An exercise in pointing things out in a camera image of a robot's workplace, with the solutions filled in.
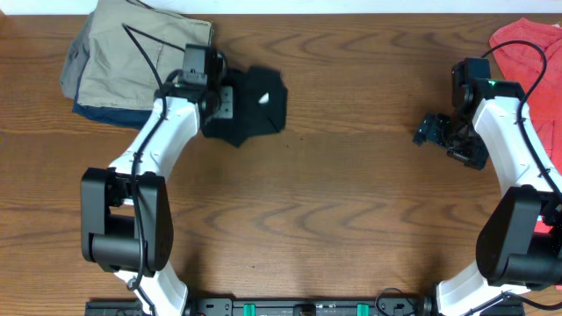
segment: folded khaki pants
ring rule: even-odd
[[[210,22],[155,11],[135,1],[99,0],[91,20],[90,58],[78,87],[82,106],[151,110],[158,88],[150,67],[129,39],[122,24],[179,47],[209,45]],[[184,54],[172,47],[133,33],[154,63],[159,76],[182,67]]]

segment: green connector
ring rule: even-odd
[[[256,316],[256,306],[253,304],[244,304],[244,316]]]
[[[369,316],[369,306],[367,304],[357,304],[357,316]]]

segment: wooden table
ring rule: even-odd
[[[168,186],[181,279],[199,295],[374,298],[457,274],[500,200],[494,168],[411,139],[427,111],[452,112],[453,64],[519,17],[197,17],[215,23],[232,66],[280,69],[289,105],[278,135],[185,148]],[[83,21],[0,21],[0,314],[79,315],[90,299],[131,297],[80,250],[80,178],[136,134],[73,114],[61,94]]]

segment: black fabric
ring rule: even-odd
[[[82,115],[101,123],[111,124],[119,127],[131,127],[140,130],[152,111],[117,109],[104,106],[79,105],[76,101],[72,107],[72,112]]]
[[[277,71],[252,67],[244,74],[231,70],[222,85],[234,89],[233,118],[215,118],[207,123],[203,118],[201,130],[205,137],[222,139],[239,147],[250,137],[279,133],[285,128],[288,91]],[[260,98],[266,93],[269,93],[269,102],[260,104]]]

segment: black cloth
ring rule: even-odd
[[[279,72],[262,67],[251,67],[247,74],[231,70],[222,85],[233,87],[233,118],[215,118],[201,126],[205,137],[239,147],[250,137],[279,133],[285,128],[288,90]],[[269,101],[260,104],[265,94],[269,94]]]

